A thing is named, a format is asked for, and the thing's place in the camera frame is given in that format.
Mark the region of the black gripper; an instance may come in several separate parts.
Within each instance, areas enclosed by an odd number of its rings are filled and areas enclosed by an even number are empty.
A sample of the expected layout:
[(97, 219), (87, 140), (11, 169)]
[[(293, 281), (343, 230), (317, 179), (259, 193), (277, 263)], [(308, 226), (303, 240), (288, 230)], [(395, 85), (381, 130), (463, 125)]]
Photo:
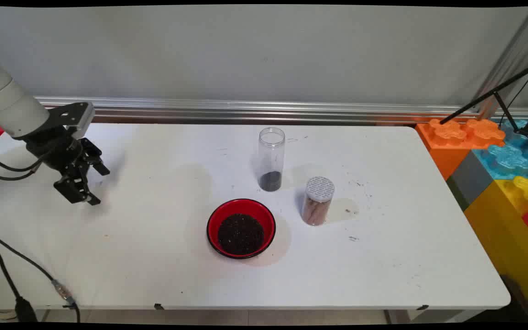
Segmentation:
[(100, 175), (110, 174), (101, 150), (88, 138), (74, 138), (74, 127), (53, 127), (26, 138), (27, 150), (42, 163), (61, 173), (53, 186), (71, 204), (99, 205), (101, 200), (88, 187), (87, 173), (92, 166)]

